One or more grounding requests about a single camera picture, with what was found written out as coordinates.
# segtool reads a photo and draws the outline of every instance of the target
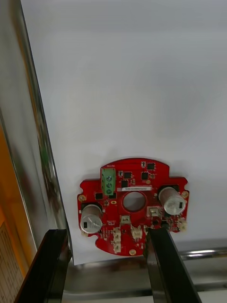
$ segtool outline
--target black chip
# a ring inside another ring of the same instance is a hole
[[[96,193],[96,200],[102,199],[103,194],[102,193]]]
[[[117,198],[117,194],[113,193],[112,195],[109,196],[110,199],[116,199]]]
[[[155,164],[154,163],[148,163],[148,170],[154,170]]]
[[[124,172],[125,179],[131,179],[131,172]]]
[[[122,180],[122,188],[123,187],[128,187],[128,181],[127,180]]]
[[[148,179],[148,172],[142,172],[141,173],[141,179],[142,180],[147,180]]]

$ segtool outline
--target green connector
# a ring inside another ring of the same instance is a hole
[[[101,169],[102,191],[104,195],[112,195],[115,191],[116,171],[115,169]]]

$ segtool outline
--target silver capacitor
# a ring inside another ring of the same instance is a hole
[[[82,210],[80,227],[85,233],[97,233],[102,228],[102,211],[94,204]]]
[[[181,214],[186,207],[185,199],[172,187],[162,189],[158,198],[164,210],[170,215]]]

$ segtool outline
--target reflective metal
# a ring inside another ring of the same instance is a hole
[[[0,3],[0,117],[39,247],[49,229],[69,229],[19,0]]]
[[[214,256],[227,253],[227,248],[210,250],[215,251]],[[184,258],[192,252],[180,254]],[[204,254],[201,251],[200,255],[184,262],[196,290],[227,289],[227,257],[206,258],[206,251]],[[89,300],[146,295],[152,295],[146,260],[144,257],[131,257],[76,266],[71,261],[63,297],[67,300]]]
[[[68,224],[19,0],[0,1],[0,111],[27,218],[39,246],[49,228],[68,228]],[[194,247],[198,249],[183,252],[182,258],[197,290],[227,288],[227,248],[203,252],[204,247],[202,250],[200,245]],[[77,266],[71,260],[69,264],[65,298],[149,294],[150,282],[143,257]]]

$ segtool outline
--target sticker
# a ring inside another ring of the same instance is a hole
[[[23,282],[5,223],[0,227],[0,302],[13,303]]]
[[[132,186],[118,188],[117,191],[149,191],[152,190],[152,186]]]

